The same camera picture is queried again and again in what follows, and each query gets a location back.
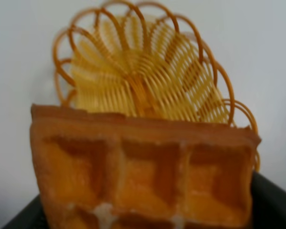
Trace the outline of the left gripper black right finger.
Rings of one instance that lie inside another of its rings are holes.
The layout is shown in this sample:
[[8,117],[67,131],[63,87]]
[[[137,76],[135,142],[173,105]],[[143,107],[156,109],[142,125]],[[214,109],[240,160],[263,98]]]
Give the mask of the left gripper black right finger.
[[286,191],[254,172],[251,192],[253,228],[286,229]]

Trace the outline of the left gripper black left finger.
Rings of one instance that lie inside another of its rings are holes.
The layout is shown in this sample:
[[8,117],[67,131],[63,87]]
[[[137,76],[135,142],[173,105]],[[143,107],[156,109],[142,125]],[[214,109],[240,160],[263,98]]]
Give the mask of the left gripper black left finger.
[[3,229],[47,229],[40,196],[37,195],[19,214],[9,221]]

